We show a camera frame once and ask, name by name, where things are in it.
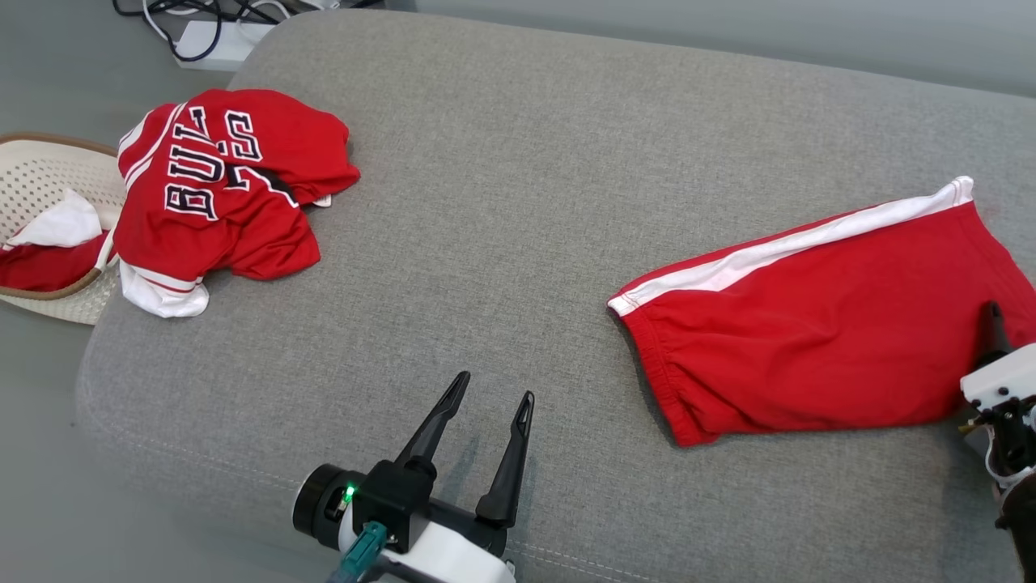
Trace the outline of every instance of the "laundry basket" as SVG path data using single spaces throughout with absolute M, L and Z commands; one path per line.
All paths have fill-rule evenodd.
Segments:
M 100 226 L 115 226 L 125 186 L 115 148 L 46 134 L 0 136 L 0 241 L 64 199 L 71 188 L 97 209 Z M 0 300 L 52 318 L 95 324 L 118 282 L 108 251 L 78 281 L 56 291 L 0 287 Z

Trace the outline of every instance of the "red fabric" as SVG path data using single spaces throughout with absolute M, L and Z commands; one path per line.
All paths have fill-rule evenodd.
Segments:
M 19 244 L 0 249 L 0 287 L 57 291 L 76 283 L 97 262 L 108 232 L 76 246 Z
M 189 285 L 225 266 L 255 279 L 308 267 L 320 251 L 300 206 L 359 178 L 348 138 L 334 115 L 265 89 L 159 107 L 120 143 L 115 251 Z
M 620 295 L 830 220 L 669 265 Z M 1016 346 L 1036 342 L 1036 291 L 969 202 L 779 259 L 720 291 L 668 291 L 623 322 L 687 447 L 944 418 L 962 405 L 989 300 Z

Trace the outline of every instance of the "gray sofa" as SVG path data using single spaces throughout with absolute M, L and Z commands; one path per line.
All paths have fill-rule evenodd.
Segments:
M 678 448 L 605 301 L 654 267 L 960 174 L 1032 278 L 1036 101 L 344 10 L 279 26 L 231 86 L 339 115 L 363 178 L 310 214 L 323 258 L 303 272 L 213 273 L 190 320 L 110 303 L 79 417 L 126 483 L 313 548 L 289 518 L 307 474 L 395 457 L 469 370 L 435 495 L 473 508 L 535 391 L 506 553 L 519 581 L 1018 580 L 954 421 Z

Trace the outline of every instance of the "folded red shorts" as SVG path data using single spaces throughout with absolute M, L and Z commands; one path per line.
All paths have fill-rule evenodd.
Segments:
M 652 271 L 609 302 L 677 442 L 911 426 L 963 404 L 981 309 L 1036 342 L 1036 291 L 973 181 Z

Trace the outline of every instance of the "gray upholstered ottoman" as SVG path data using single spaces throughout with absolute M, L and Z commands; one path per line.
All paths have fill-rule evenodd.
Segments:
M 394 457 L 454 375 L 436 496 L 473 507 L 523 391 L 537 416 L 519 580 L 1010 581 L 952 422 L 675 447 L 605 301 L 653 267 L 977 180 L 1036 273 L 1036 101 L 842 69 L 393 12 L 292 19 L 234 87 L 352 129 L 358 184 L 311 213 L 323 259 L 206 281 L 202 316 L 121 299 L 80 417 L 125 479 L 256 537 L 299 482 Z

